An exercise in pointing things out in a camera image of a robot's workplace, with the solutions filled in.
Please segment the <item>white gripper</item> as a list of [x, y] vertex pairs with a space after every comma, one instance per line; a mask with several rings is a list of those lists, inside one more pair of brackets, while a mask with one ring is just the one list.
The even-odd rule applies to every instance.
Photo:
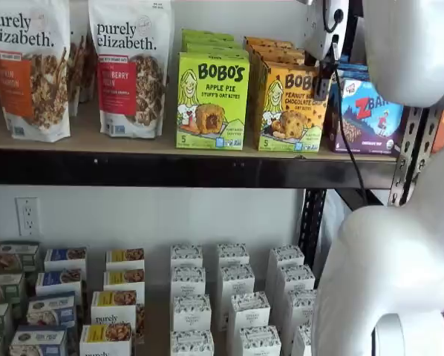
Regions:
[[307, 30], [304, 39], [304, 64], [319, 65], [315, 97], [326, 98], [330, 92], [336, 62], [322, 61], [334, 45], [335, 58], [342, 54], [347, 29], [348, 0], [308, 1]]

